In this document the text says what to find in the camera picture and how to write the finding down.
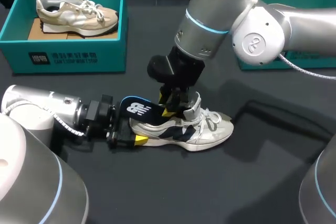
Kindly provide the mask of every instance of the shoe heel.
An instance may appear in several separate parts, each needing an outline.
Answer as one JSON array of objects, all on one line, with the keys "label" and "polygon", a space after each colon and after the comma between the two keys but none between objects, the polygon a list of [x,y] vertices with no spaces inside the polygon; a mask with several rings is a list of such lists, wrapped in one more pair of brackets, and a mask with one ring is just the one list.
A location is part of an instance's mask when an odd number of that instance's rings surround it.
[{"label": "shoe heel", "polygon": [[46,24],[46,23],[43,23],[42,31],[44,33],[64,33],[66,32],[65,28],[62,26],[56,26],[56,25],[51,25],[51,24]]}]

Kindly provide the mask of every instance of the tabletop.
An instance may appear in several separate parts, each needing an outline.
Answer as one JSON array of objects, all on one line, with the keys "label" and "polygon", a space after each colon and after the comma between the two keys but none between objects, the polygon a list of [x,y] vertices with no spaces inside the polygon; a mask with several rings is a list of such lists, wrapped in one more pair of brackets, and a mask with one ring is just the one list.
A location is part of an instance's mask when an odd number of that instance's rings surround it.
[{"label": "tabletop", "polygon": [[[115,101],[127,95],[156,101],[160,84],[146,66],[152,55],[170,51],[184,12],[183,5],[129,6],[125,73],[13,76],[1,55],[0,94],[20,84],[84,102],[103,93]],[[294,70],[240,71],[226,39],[193,89],[202,107],[233,118],[232,136],[199,153],[177,146],[110,151],[103,142],[92,153],[67,149],[67,163],[88,189],[88,224],[303,223],[299,187],[335,132],[333,87]]]}]

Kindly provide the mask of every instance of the teal box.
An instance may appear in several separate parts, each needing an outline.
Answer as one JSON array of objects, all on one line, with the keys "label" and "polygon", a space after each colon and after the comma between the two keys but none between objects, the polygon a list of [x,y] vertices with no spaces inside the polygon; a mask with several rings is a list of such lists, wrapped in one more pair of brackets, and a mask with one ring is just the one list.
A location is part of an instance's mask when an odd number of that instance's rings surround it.
[{"label": "teal box", "polygon": [[[278,3],[289,5],[296,8],[335,8],[336,0],[262,0],[267,4]],[[301,68],[335,68],[335,56],[322,56],[318,54],[308,54],[305,52],[284,52],[286,58]],[[287,64],[280,58],[267,65],[251,66],[238,59],[240,69],[242,70],[260,70],[260,69],[288,69]]]},{"label": "teal box", "polygon": [[126,2],[91,1],[119,12],[116,39],[27,40],[37,17],[36,0],[15,0],[0,33],[0,49],[13,73],[125,71],[128,31]]}]

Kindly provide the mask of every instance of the black insole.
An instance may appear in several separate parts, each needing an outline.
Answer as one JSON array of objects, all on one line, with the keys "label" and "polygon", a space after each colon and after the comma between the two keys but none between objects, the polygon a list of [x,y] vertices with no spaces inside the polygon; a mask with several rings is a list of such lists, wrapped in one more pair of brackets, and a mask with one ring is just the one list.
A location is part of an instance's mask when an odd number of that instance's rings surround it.
[{"label": "black insole", "polygon": [[48,8],[47,8],[47,11],[48,12],[53,12],[53,11],[55,11],[55,10],[59,10],[59,6],[49,6]]}]

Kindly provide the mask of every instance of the shoe sole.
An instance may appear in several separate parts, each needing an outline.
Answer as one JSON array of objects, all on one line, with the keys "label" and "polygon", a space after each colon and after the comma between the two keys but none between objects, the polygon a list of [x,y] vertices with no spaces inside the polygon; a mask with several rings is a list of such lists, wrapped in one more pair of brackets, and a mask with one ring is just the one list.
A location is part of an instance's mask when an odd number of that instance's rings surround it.
[{"label": "shoe sole", "polygon": [[147,142],[145,144],[143,144],[142,146],[157,147],[157,146],[162,146],[162,145],[166,145],[166,144],[175,144],[175,145],[178,145],[180,147],[185,148],[186,150],[188,150],[190,152],[198,152],[198,151],[203,151],[203,150],[206,150],[206,149],[210,149],[212,147],[217,146],[218,144],[223,143],[231,135],[232,135],[232,133],[229,136],[227,136],[223,139],[220,139],[220,140],[218,140],[214,143],[209,143],[209,144],[189,144],[189,143],[185,143],[185,142],[181,142],[181,141],[175,141],[175,140],[166,140],[166,139],[160,139],[160,138],[149,138],[149,139],[147,139]]},{"label": "shoe sole", "polygon": [[105,34],[111,34],[118,30],[118,23],[98,30],[83,30],[72,26],[61,26],[61,25],[51,25],[46,23],[41,23],[42,31],[45,34],[61,34],[61,33],[71,33],[77,34],[82,37],[96,37]]}]

